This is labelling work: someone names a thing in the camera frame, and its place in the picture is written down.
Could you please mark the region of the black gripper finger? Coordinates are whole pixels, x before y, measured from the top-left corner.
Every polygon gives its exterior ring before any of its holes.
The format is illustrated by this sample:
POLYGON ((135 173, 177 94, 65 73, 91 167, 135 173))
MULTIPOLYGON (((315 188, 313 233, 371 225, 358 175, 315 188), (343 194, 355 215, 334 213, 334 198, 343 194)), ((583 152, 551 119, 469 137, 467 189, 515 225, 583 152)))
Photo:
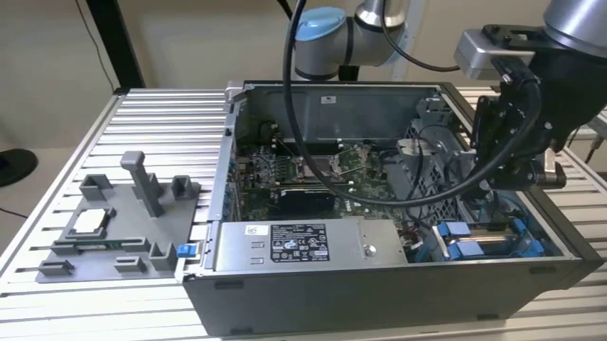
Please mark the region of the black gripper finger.
POLYGON ((471 146, 477 150, 477 163, 485 164, 494 148, 494 135, 498 129, 498 98, 481 96, 474 116, 471 146))
POLYGON ((538 156, 509 157, 486 181, 493 190, 526 190, 537 183, 539 169, 538 156))

